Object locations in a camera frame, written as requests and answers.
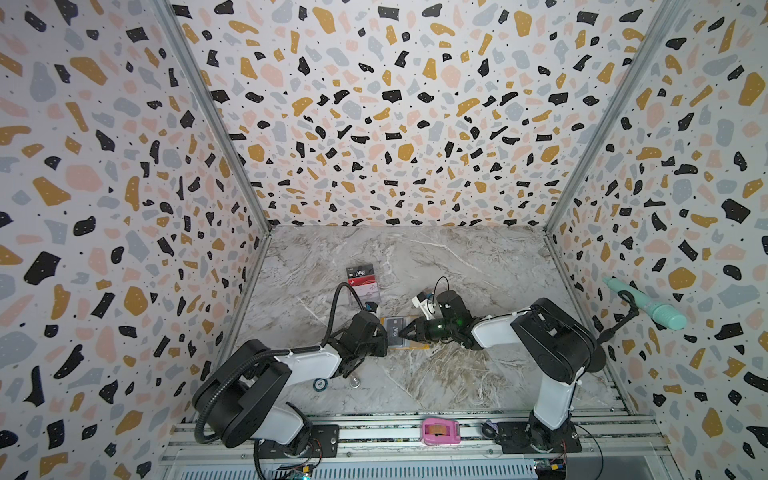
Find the grey black card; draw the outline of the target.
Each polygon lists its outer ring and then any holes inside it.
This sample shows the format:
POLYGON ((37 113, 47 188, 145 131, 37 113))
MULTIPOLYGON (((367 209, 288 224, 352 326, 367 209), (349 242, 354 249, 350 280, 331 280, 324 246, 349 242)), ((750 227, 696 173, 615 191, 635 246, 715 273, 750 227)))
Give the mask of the grey black card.
POLYGON ((400 336, 400 330, 405 326, 405 318, 388 317, 383 319, 383 325, 387 333, 388 347, 392 349, 404 348, 406 340, 400 336))

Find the black VIP card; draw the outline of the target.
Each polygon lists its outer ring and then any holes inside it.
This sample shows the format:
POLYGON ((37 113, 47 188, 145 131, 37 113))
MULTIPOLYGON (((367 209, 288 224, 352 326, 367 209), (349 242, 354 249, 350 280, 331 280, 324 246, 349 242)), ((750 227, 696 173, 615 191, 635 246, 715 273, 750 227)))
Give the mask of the black VIP card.
POLYGON ((374 277, 375 270, 372 264, 362 264, 346 268, 347 280, 352 281, 359 278, 374 277))

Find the yellow leather card holder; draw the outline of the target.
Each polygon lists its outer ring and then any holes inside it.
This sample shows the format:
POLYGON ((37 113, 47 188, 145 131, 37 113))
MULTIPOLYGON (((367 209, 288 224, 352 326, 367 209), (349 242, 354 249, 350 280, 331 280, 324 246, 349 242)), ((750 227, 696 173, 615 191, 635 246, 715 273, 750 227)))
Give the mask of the yellow leather card holder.
POLYGON ((421 316, 391 316, 380 320, 386 330, 390 350, 427 349, 427 318, 421 316))

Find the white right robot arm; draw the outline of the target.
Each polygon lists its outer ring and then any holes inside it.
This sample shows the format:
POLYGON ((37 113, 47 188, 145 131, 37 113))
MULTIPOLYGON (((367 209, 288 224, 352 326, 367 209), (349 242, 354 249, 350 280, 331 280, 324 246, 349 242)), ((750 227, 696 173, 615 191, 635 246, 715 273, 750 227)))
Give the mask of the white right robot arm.
POLYGON ((602 345, 587 329, 547 298, 522 310, 473 316, 454 290, 422 293, 412 299, 423 315, 400 328, 397 336, 422 344, 457 343, 479 351, 495 346, 525 347, 542 372, 538 398, 526 426, 513 434, 488 425, 484 433, 502 446, 526 441, 531 449, 563 451, 577 439, 571 420, 572 401, 580 378, 602 370, 607 362, 602 345))

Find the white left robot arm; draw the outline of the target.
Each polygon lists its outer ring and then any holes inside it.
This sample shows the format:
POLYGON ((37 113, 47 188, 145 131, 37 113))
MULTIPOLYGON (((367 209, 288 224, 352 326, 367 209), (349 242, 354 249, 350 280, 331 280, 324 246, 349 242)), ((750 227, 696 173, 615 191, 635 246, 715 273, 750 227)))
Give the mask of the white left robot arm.
POLYGON ((323 345, 270 349, 258 340, 241 345, 197 390, 194 436, 199 444, 227 448, 249 440, 297 457, 314 442, 311 420, 293 404, 277 404, 287 387, 346 378, 369 357, 387 355, 388 339, 378 317, 357 313, 323 345))

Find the red card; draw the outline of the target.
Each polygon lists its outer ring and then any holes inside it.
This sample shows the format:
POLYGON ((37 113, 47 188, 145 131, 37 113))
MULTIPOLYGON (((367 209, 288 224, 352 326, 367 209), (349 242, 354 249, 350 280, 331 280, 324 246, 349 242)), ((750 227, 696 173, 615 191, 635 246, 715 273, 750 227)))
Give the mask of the red card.
POLYGON ((347 283, 363 301, 375 301, 379 297, 379 286, 375 277, 359 278, 347 283))

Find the clear acrylic card stand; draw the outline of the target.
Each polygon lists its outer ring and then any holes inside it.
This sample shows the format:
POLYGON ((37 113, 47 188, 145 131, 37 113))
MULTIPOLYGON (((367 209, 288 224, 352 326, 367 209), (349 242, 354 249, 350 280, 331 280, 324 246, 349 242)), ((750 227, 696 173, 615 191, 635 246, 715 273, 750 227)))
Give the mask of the clear acrylic card stand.
POLYGON ((366 263, 347 267, 346 278, 347 283, 356 292, 365 307, 381 304, 380 289, 373 264, 366 263))

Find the teal round token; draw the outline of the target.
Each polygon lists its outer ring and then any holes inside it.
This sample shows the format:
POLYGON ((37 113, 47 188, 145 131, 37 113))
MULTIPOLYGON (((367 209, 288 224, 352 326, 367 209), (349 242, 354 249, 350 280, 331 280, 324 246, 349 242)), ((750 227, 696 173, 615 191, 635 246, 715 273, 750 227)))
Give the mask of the teal round token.
POLYGON ((323 392, 328 387, 328 380, 325 378, 318 378, 313 382, 313 389, 316 392, 323 392))

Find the pink tape measure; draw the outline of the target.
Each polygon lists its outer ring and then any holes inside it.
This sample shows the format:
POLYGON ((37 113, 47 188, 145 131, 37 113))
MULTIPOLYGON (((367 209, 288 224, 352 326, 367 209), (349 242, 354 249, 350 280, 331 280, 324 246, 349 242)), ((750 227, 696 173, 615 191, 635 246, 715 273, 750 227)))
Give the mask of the pink tape measure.
POLYGON ((426 418, 421 423, 420 439, 427 446, 458 445, 461 443, 459 423, 438 417, 426 418))

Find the mint green microphone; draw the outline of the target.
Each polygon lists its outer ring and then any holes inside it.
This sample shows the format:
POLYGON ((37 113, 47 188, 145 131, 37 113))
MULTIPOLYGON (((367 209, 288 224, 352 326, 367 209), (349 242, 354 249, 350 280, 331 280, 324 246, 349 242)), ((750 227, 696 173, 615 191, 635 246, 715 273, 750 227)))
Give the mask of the mint green microphone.
POLYGON ((622 292, 632 296, 632 303, 639 311, 646 313, 656 324, 671 330, 682 330, 688 323, 687 317, 674 306, 657 301, 640 290, 615 277, 604 277, 604 284, 617 295, 622 292))

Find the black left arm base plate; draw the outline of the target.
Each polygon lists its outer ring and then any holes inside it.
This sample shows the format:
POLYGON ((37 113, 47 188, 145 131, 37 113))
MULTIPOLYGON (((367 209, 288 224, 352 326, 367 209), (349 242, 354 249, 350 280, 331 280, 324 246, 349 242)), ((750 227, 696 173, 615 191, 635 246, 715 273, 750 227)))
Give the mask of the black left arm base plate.
POLYGON ((272 440, 260 440, 255 449, 261 459, 306 460, 335 458, 339 447, 340 426, 312 425, 303 428, 287 445, 272 440))

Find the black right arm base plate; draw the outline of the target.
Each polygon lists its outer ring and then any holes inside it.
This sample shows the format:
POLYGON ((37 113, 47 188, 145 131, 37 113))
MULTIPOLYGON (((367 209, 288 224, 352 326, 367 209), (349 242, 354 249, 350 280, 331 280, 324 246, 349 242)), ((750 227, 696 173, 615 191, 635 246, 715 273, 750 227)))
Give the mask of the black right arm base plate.
POLYGON ((484 438, 500 446, 504 454, 580 453, 582 445, 575 425, 566 420, 550 430, 535 417, 526 422, 492 422, 481 425, 484 438))

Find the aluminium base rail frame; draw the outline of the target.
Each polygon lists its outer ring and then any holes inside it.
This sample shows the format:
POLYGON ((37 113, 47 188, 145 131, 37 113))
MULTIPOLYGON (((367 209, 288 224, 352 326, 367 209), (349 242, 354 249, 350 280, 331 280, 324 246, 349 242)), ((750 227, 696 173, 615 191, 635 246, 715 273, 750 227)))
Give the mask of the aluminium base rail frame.
POLYGON ((587 409, 573 415, 575 432, 558 453, 502 447, 484 436, 486 422, 513 423, 522 411, 458 413, 456 445, 428 446, 423 416, 315 416, 324 439, 297 457, 253 459, 247 442, 227 449, 195 443, 189 423, 176 425, 160 457, 157 479, 679 479, 681 473, 650 416, 587 409))

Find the aluminium corner post right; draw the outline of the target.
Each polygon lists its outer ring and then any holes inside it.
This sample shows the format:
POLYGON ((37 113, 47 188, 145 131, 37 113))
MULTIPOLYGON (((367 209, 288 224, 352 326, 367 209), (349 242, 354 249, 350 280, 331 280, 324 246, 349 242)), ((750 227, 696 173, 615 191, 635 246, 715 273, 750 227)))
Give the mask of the aluminium corner post right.
POLYGON ((585 181, 589 171, 600 152, 603 142, 613 129, 614 123, 619 119, 623 109, 629 104, 634 89, 639 85, 643 76, 650 68, 656 52, 661 47, 664 39, 672 30, 676 18, 685 8, 687 1, 672 0, 661 1, 659 11, 653 18, 645 39, 641 42, 638 52, 632 64, 628 67, 626 75, 617 88, 615 95, 608 104, 603 117, 598 123, 594 135, 587 144, 581 159, 577 162, 569 180, 557 201, 551 216, 544 227, 545 238, 549 239, 557 225, 564 218, 575 198, 580 185, 585 181))

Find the aluminium corner post left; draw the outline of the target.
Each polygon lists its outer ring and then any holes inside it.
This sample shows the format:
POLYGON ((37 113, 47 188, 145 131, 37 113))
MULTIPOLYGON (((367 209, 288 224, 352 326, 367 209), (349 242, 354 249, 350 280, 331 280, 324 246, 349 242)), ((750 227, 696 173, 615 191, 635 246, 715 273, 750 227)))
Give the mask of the aluminium corner post left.
POLYGON ((239 160, 233 142, 226 131, 222 118, 220 117, 210 91, 204 82, 200 69, 193 57, 183 30, 176 20, 172 5, 169 1, 152 0, 149 2, 154 15, 157 18, 164 36, 167 38, 170 47, 179 62, 181 70, 187 79, 190 89, 197 100, 197 103, 209 124, 212 135, 223 150, 224 158, 229 164, 232 174, 242 191, 251 212, 255 224, 261 233, 269 235, 270 226, 264 215, 263 209, 250 184, 249 178, 242 162, 239 160))

